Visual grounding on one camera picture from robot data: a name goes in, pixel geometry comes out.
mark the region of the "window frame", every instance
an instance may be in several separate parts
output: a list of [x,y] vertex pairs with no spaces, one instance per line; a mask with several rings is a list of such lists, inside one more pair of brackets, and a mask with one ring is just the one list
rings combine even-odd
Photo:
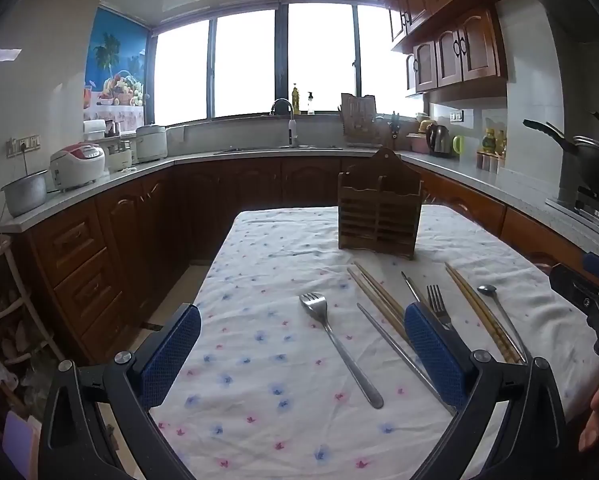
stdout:
[[[178,17],[150,31],[149,47],[147,49],[147,91],[148,96],[145,100],[145,116],[150,124],[155,120],[154,101],[151,92],[154,90],[153,81],[155,79],[155,55],[157,51],[158,35],[174,28],[183,27],[190,23],[209,20],[208,50],[206,55],[206,118],[185,121],[181,124],[195,124],[206,121],[246,118],[262,116],[261,112],[252,114],[240,114],[232,116],[215,116],[215,47],[217,37],[217,22],[222,16],[231,16],[233,14],[243,14],[245,12],[256,12],[257,10],[275,10],[275,99],[289,99],[289,4],[300,3],[320,3],[320,4],[346,4],[351,6],[353,13],[353,41],[355,43],[355,95],[361,95],[361,49],[359,43],[359,19],[358,6],[373,6],[385,8],[377,0],[262,0],[251,4],[235,4],[226,6],[221,10],[205,9],[199,12]],[[426,112],[428,99],[423,99],[424,111]],[[338,114],[337,110],[316,110],[316,115]],[[390,114],[378,114],[379,116],[390,117]]]

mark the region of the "frying pan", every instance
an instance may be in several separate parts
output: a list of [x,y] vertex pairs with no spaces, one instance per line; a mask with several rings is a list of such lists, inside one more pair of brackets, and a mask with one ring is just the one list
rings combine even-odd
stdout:
[[[593,116],[599,121],[599,113],[593,112]],[[542,124],[537,121],[524,119],[524,126],[533,130],[541,131],[551,137],[566,152],[577,158],[579,173],[584,183],[591,191],[599,195],[599,140],[590,137],[575,136],[573,142],[564,138],[552,124]]]

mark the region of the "tablecloth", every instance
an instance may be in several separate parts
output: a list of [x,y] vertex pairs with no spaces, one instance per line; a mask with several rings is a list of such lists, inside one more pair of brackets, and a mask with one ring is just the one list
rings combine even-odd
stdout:
[[[243,212],[191,298],[202,314],[200,338],[151,410],[198,480],[407,479],[433,449],[451,415],[356,307],[359,301],[400,340],[350,279],[354,259],[403,306],[413,298],[401,270],[420,289],[437,283],[467,346],[503,360],[444,261],[473,287],[496,285],[532,354],[550,362],[567,420],[585,407],[599,358],[583,314],[530,262],[451,209],[422,206],[414,260],[339,250],[337,208]],[[311,291],[326,296],[332,328],[384,397],[382,409],[369,405],[325,331],[302,310],[298,295]],[[504,409],[497,405],[465,478],[481,469]]]

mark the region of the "electrical outlet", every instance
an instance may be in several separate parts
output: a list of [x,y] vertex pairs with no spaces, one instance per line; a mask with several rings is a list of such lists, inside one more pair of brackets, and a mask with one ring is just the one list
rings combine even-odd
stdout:
[[11,158],[12,156],[20,155],[20,153],[22,153],[22,143],[24,144],[25,152],[39,150],[41,147],[39,135],[21,137],[20,139],[11,138],[6,141],[6,158]]
[[463,123],[464,110],[453,110],[451,112],[451,123]]

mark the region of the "blue gripper pad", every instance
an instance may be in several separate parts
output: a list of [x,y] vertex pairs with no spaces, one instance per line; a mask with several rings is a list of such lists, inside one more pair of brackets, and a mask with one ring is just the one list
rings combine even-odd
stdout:
[[136,395],[146,410],[163,402],[200,336],[201,328],[200,311],[195,305],[183,304],[160,332],[149,335],[142,343],[136,357],[142,359],[143,350],[150,355],[139,372]]
[[417,302],[404,311],[404,330],[439,396],[446,404],[462,409],[477,375],[464,341]]

